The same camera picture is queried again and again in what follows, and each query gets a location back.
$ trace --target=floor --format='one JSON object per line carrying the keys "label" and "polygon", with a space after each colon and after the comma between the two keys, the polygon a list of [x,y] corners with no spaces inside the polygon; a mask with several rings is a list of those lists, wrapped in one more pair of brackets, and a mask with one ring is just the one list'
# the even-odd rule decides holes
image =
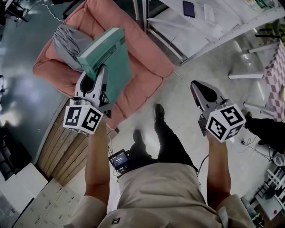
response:
{"label": "floor", "polygon": [[[131,0],[128,1],[128,5],[122,4],[121,7],[131,8]],[[56,16],[61,16],[67,6],[68,4],[62,4],[51,8]],[[0,121],[10,126],[12,133],[36,160],[42,137],[63,95],[48,83],[33,76],[32,66],[60,22],[52,18],[45,6],[39,5],[30,11],[29,17],[28,23],[23,22],[17,28],[12,19],[7,20],[3,39],[0,42],[0,69],[4,75],[3,83],[6,89],[1,98]],[[249,41],[255,44],[259,42],[253,34],[254,31],[251,31],[247,36],[240,36],[181,67],[177,66],[176,72],[188,85],[192,80],[201,80],[216,86],[225,97],[240,107],[244,101],[264,105],[268,96],[264,90],[264,81],[246,79],[231,81],[227,77],[229,72],[254,71],[262,68],[262,62],[257,55],[243,55],[245,50],[251,48]],[[199,167],[208,154],[208,142],[202,136],[197,123],[200,111],[188,86],[176,74],[167,78],[160,90],[140,110],[120,124],[120,133],[110,145],[113,152],[120,149],[128,150],[133,144],[134,129],[140,128],[148,153],[153,158],[157,157],[159,141],[154,131],[155,103],[164,106],[166,122],[181,140],[193,163]],[[258,112],[253,112],[253,115],[260,117]],[[232,178],[231,192],[239,196],[246,195],[250,199],[263,181],[268,160],[240,144],[241,139],[247,141],[249,138],[253,140],[254,136],[243,129],[234,140],[227,142],[227,146]],[[207,171],[206,161],[199,175],[204,196]],[[69,186],[80,195],[84,193],[84,169],[71,180]],[[113,175],[110,187],[109,211],[116,208],[120,196],[117,178]]]}
{"label": "floor", "polygon": [[[263,61],[256,54],[243,55],[245,50],[252,47],[250,40],[254,42],[255,46],[261,42],[254,37],[254,33],[254,31],[250,31],[195,60],[177,66],[176,72],[184,78],[188,85],[192,80],[201,80],[216,86],[226,98],[237,103],[241,109],[244,101],[265,105],[268,94],[266,94],[266,85],[263,80],[230,80],[227,77],[229,72],[242,73],[262,69]],[[154,130],[153,106],[155,103],[163,105],[167,124],[177,134],[193,163],[199,167],[208,154],[208,141],[202,136],[199,128],[197,120],[200,111],[195,105],[193,96],[188,90],[188,86],[175,73],[167,78],[161,89],[140,110],[119,125],[120,133],[112,141],[112,144],[109,144],[110,147],[113,147],[113,152],[118,152],[121,149],[128,150],[134,143],[133,131],[139,128],[142,130],[147,152],[153,158],[157,158],[159,141]],[[256,118],[264,118],[259,112],[253,110],[252,113]],[[235,138],[227,141],[228,163],[232,178],[231,193],[239,196],[245,195],[248,199],[253,197],[257,187],[263,183],[264,173],[268,166],[266,158],[240,143],[242,139],[246,142],[251,139],[252,142],[254,137],[244,128]],[[267,150],[260,149],[260,151],[268,155]],[[110,170],[111,191],[108,211],[116,208],[120,197],[117,178],[112,175],[114,171],[112,167]],[[205,198],[207,171],[208,161],[206,160],[199,175],[201,191]],[[69,186],[81,195],[84,193],[84,169],[70,181]]]}

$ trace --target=green book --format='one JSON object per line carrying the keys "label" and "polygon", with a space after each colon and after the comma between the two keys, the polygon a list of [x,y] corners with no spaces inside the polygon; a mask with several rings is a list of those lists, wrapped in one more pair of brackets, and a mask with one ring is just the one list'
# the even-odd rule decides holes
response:
{"label": "green book", "polygon": [[106,96],[115,103],[131,79],[130,60],[122,28],[110,28],[77,57],[92,81],[102,64],[108,69]]}

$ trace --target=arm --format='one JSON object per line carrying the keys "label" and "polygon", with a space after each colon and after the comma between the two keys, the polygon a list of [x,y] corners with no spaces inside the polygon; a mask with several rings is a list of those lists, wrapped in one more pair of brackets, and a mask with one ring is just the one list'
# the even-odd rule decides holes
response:
{"label": "arm", "polygon": [[95,134],[88,138],[88,155],[85,168],[85,195],[101,200],[106,206],[110,192],[106,123],[101,121]]}
{"label": "arm", "polygon": [[226,143],[220,143],[213,135],[209,140],[209,168],[207,179],[208,205],[213,209],[228,196],[231,190],[231,177],[228,170],[228,150]]}

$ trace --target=person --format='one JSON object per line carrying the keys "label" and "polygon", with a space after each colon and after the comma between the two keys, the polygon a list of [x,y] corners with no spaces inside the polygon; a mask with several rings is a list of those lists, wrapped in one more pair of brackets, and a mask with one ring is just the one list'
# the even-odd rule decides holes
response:
{"label": "person", "polygon": [[250,112],[245,110],[242,112],[246,119],[244,127],[261,139],[260,145],[268,144],[277,152],[285,154],[285,123],[275,122],[272,119],[252,118]]}
{"label": "person", "polygon": [[89,136],[85,169],[86,192],[65,228],[176,228],[254,225],[237,195],[231,195],[228,152],[211,134],[206,204],[199,188],[197,169],[181,142],[164,121],[164,109],[155,106],[155,131],[160,142],[157,159],[145,152],[138,131],[130,157],[133,165],[119,179],[117,209],[106,214],[110,167],[106,125],[100,122]]}

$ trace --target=beige shirt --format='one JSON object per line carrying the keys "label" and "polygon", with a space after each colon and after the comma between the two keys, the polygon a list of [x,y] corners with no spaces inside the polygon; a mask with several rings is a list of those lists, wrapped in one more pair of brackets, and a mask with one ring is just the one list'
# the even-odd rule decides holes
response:
{"label": "beige shirt", "polygon": [[82,197],[66,228],[253,228],[237,195],[216,210],[207,206],[195,170],[183,164],[156,163],[119,179],[117,210],[106,215],[100,200]]}

